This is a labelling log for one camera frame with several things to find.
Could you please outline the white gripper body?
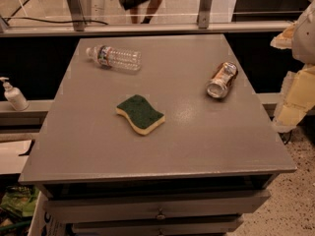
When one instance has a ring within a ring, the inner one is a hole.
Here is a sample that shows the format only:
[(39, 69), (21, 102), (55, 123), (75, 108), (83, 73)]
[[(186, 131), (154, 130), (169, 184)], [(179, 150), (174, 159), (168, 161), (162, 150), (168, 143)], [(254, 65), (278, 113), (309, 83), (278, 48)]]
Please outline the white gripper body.
[(296, 21), (292, 37), (292, 56), (304, 64), (315, 64), (315, 1)]

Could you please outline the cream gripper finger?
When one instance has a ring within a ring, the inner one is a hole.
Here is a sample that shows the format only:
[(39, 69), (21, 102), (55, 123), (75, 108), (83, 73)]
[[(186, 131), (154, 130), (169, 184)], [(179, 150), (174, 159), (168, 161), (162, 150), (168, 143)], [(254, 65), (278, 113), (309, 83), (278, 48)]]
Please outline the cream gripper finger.
[(275, 36), (270, 45), (277, 49), (291, 49), (294, 29), (295, 23), (291, 24), (283, 32)]
[(304, 65), (297, 73), (288, 72), (274, 112), (273, 128), (278, 133), (290, 132), (314, 106), (315, 66)]

